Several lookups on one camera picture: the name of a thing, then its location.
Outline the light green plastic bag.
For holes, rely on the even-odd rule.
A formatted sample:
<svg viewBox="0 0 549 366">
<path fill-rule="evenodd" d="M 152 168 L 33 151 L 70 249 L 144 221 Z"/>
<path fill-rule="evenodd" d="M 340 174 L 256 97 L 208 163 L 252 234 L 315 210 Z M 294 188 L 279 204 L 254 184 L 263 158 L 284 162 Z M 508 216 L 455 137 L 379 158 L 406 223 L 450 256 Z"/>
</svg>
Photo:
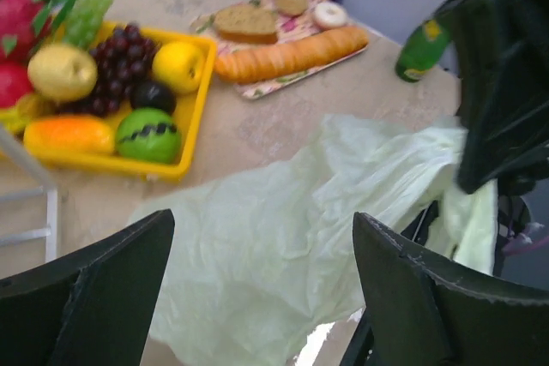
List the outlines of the light green plastic bag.
<svg viewBox="0 0 549 366">
<path fill-rule="evenodd" d="M 284 364 L 316 326 L 364 303 L 356 212 L 403 231 L 440 201 L 427 247 L 490 272 L 498 186 L 456 185 L 464 138 L 451 120 L 410 132 L 329 115 L 287 161 L 145 202 L 133 219 L 175 219 L 150 336 L 188 365 Z"/>
</svg>

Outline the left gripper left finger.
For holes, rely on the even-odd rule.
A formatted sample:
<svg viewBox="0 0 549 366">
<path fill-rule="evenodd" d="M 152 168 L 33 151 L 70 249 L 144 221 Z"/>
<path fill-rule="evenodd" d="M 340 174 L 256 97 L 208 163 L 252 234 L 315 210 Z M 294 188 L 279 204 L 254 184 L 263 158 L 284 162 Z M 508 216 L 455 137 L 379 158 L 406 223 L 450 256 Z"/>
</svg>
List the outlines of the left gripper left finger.
<svg viewBox="0 0 549 366">
<path fill-rule="evenodd" d="M 157 211 L 1 281 L 3 365 L 137 365 L 172 246 Z"/>
</svg>

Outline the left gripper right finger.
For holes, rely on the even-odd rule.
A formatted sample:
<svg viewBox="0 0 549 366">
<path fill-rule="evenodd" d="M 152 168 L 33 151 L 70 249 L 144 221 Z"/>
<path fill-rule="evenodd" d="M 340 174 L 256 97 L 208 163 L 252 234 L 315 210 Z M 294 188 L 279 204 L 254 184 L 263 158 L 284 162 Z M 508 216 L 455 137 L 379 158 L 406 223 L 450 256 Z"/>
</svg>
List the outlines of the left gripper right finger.
<svg viewBox="0 0 549 366">
<path fill-rule="evenodd" d="M 456 263 L 365 213 L 353 248 L 376 365 L 546 365 L 548 293 Z"/>
</svg>

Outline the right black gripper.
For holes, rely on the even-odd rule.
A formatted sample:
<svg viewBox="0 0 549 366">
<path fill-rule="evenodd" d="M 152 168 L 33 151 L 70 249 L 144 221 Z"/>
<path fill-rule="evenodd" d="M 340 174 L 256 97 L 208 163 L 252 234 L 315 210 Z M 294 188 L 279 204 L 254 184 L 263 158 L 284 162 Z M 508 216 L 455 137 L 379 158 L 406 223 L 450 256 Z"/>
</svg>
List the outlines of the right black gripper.
<svg viewBox="0 0 549 366">
<path fill-rule="evenodd" d="M 435 16 L 462 79 L 458 185 L 472 194 L 493 179 L 546 178 L 548 0 L 446 0 Z"/>
</svg>

